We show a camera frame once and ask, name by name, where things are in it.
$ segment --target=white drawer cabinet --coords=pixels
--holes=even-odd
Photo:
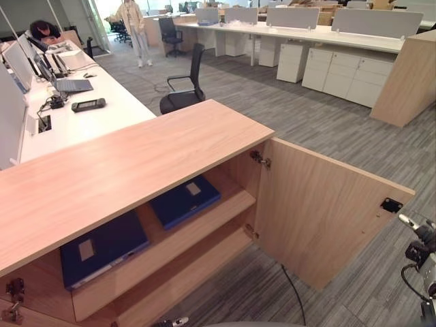
[[[309,49],[304,87],[374,106],[392,69],[395,54],[321,46]]]
[[[327,71],[332,61],[333,51],[309,49],[306,70],[302,79],[302,86],[322,91],[327,77]]]
[[[282,44],[280,46],[277,80],[298,82],[302,79],[309,47],[305,44]]]

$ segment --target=wall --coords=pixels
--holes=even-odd
[[[100,45],[99,38],[94,34],[91,25],[88,21],[87,14],[83,8],[83,4],[81,0],[60,0],[63,9],[67,13],[67,17],[71,25],[76,25],[78,34],[82,41],[84,42],[84,46],[87,44],[88,37],[92,37],[94,41],[92,45]]]
[[[68,26],[68,17],[62,7],[61,0],[50,1],[59,22],[63,27]],[[33,21],[38,19],[57,25],[47,0],[0,0],[0,5],[16,31],[25,31]],[[0,19],[0,31],[10,31],[4,18]]]

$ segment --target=cabinet shelf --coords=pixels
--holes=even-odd
[[[150,326],[252,244],[234,221],[115,301],[120,327]]]
[[[77,321],[103,308],[255,203],[253,196],[219,168],[204,176],[221,193],[220,201],[171,230],[162,228],[149,204],[137,208],[151,246],[73,291]]]

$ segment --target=wooden countertop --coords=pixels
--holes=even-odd
[[[272,135],[208,100],[0,172],[0,276]]]

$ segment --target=wooden cabinet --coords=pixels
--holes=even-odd
[[[165,231],[149,200],[199,174],[220,201]],[[0,172],[0,282],[25,279],[23,326],[148,326],[254,242],[320,290],[413,195],[208,100]],[[57,248],[133,208],[151,246],[64,290]]]

